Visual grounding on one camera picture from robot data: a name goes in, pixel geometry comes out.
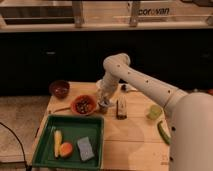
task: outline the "dark brown bowl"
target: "dark brown bowl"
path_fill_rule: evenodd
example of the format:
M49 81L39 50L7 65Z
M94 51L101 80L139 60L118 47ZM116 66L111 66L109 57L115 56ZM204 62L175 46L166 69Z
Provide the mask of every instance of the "dark brown bowl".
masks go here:
M56 80L52 82L49 86L50 94L54 95L59 99L67 97L69 89L70 89L69 82L64 80Z

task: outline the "logo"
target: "logo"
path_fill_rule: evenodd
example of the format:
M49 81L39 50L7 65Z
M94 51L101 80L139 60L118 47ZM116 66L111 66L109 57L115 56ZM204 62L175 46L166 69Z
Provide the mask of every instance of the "logo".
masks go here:
M140 9L139 15L168 15L169 8L149 8L149 9Z

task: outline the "banana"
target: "banana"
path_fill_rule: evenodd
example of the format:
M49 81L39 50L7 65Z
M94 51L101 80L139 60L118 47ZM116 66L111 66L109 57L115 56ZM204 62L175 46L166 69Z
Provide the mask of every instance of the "banana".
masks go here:
M60 130L55 130L54 132L54 154L55 158L59 157L59 148L62 143L62 132Z

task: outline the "green cucumber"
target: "green cucumber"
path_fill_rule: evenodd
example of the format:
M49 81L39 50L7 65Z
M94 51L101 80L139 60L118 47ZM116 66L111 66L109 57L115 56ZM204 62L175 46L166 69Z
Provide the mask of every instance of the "green cucumber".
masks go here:
M163 139L163 141L167 144L167 145L170 145L170 137L167 135L167 133L164 131L163 127L162 127L162 124L163 121L159 121L158 124L157 124L157 127L158 127L158 132L161 136L161 138Z

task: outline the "floor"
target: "floor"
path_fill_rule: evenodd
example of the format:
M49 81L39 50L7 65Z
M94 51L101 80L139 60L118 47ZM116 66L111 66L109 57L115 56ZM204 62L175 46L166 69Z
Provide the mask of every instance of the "floor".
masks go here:
M49 99L50 96L0 97L0 122L15 132L23 144L26 155L30 153ZM0 135L0 170L3 170L1 162L23 161L23 156L18 141L2 125Z

